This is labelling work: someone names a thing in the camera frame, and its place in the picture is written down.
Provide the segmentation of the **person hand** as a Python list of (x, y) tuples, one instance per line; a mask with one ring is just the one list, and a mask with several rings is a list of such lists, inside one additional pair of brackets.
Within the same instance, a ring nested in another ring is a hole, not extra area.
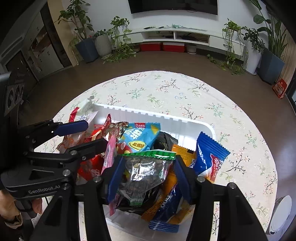
[(1, 190), (1, 217), (4, 219), (6, 225), (13, 229), (23, 224), (23, 219), (15, 205), (14, 197), (5, 189)]

